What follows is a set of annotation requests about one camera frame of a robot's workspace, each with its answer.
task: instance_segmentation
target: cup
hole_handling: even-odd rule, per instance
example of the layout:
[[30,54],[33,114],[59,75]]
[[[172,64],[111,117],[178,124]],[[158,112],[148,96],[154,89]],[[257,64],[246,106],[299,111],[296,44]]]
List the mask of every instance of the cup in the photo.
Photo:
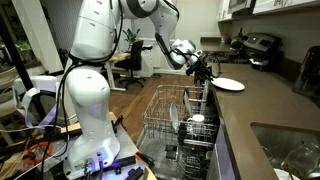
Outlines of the cup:
[[192,118],[188,119],[188,122],[192,122],[192,134],[200,135],[204,133],[204,116],[201,114],[195,114]]
[[301,179],[307,177],[319,167],[320,148],[313,143],[302,143],[298,149],[291,151],[281,167]]

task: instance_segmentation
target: kitchen appliance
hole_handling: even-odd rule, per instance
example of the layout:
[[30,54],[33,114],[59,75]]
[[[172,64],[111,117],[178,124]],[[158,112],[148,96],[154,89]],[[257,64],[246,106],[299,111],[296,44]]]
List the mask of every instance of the kitchen appliance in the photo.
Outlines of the kitchen appliance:
[[251,33],[243,42],[241,50],[232,51],[204,51],[205,61],[231,64],[252,64],[254,69],[273,71],[279,63],[282,52],[280,38],[262,33]]
[[[144,130],[137,147],[155,160],[152,170],[157,179],[206,179],[210,163],[206,154],[213,151],[220,120],[213,85],[205,84],[204,87],[159,86],[143,113]],[[170,120],[172,96],[176,97],[178,132]]]
[[230,0],[229,13],[248,12],[252,13],[255,0]]
[[320,108],[320,46],[308,50],[292,90],[310,97]]
[[231,50],[234,50],[234,51],[240,50],[244,40],[242,38],[243,38],[242,28],[240,28],[238,35],[232,38],[231,40]]

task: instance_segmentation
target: white cup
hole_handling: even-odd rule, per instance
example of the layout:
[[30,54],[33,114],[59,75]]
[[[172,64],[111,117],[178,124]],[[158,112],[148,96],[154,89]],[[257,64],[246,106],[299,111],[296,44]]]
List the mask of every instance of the white cup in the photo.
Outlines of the white cup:
[[204,132],[204,116],[201,114],[195,114],[192,118],[189,118],[188,121],[192,121],[192,133],[201,134]]

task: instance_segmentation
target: dishwasher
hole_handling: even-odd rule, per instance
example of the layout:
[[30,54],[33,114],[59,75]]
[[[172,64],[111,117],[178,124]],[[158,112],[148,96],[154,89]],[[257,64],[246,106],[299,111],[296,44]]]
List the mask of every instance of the dishwasher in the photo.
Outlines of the dishwasher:
[[[206,179],[220,125],[209,85],[157,87],[142,115],[144,128],[136,144],[154,160],[152,171],[157,179]],[[170,119],[173,99],[177,122]],[[203,115],[204,121],[188,121],[192,114]]]

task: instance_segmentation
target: countertop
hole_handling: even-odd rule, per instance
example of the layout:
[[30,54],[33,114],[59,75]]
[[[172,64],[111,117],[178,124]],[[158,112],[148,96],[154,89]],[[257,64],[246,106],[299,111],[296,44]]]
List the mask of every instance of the countertop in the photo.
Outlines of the countertop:
[[292,83],[251,65],[221,64],[221,77],[245,85],[241,92],[216,89],[216,97],[241,179],[277,179],[251,124],[262,123],[320,131],[320,109],[291,91]]

